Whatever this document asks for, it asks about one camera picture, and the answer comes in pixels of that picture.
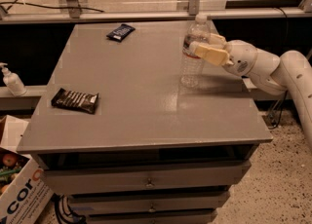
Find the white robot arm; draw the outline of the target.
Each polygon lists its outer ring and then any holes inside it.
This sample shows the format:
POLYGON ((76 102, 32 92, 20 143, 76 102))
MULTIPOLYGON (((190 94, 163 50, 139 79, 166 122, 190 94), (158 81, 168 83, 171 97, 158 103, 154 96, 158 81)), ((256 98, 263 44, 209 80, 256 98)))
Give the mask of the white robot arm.
POLYGON ((312 148, 312 67, 298 51, 281 56, 242 40, 227 42, 212 34, 210 43, 192 41, 189 51, 236 76, 247 76, 260 90, 273 95, 288 91, 292 97, 309 148, 312 148))

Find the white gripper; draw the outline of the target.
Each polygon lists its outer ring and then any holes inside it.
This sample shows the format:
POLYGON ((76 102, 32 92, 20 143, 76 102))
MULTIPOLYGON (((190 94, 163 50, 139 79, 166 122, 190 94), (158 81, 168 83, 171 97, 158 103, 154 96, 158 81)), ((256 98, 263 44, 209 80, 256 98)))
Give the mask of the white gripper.
POLYGON ((210 36, 209 44, 194 41, 189 45, 189 51, 215 66, 223 66, 227 72, 237 76, 248 75, 257 57, 254 45, 241 40, 226 44, 224 36, 214 33, 210 36))

